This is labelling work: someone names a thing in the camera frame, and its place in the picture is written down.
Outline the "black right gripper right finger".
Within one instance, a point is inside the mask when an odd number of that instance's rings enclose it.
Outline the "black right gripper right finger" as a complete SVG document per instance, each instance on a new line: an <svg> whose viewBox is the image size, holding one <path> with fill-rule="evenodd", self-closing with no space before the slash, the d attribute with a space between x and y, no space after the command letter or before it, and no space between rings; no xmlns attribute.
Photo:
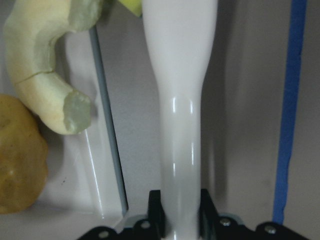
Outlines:
<svg viewBox="0 0 320 240"><path fill-rule="evenodd" d="M203 240L305 240L301 234L272 221L249 229L235 218L218 213L207 189L200 191L199 231Z"/></svg>

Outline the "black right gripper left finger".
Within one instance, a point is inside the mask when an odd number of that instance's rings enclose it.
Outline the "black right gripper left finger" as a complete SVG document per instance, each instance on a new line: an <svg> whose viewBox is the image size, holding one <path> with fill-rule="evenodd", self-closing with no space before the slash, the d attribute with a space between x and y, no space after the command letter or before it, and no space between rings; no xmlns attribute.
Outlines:
<svg viewBox="0 0 320 240"><path fill-rule="evenodd" d="M162 240L165 238L165 213L161 204L161 191L151 190L148 196L147 215L121 232L111 227L96 226L83 235L79 240Z"/></svg>

